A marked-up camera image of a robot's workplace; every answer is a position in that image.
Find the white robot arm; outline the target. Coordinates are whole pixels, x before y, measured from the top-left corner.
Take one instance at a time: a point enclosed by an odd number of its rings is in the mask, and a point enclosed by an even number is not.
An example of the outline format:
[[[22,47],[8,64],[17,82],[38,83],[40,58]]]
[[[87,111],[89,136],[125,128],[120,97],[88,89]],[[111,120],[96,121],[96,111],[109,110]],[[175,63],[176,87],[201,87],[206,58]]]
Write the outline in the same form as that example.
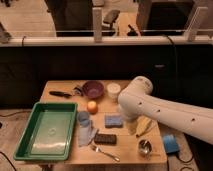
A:
[[[213,145],[213,109],[156,98],[152,90],[147,77],[137,76],[120,92],[118,104],[127,121],[145,115]]]

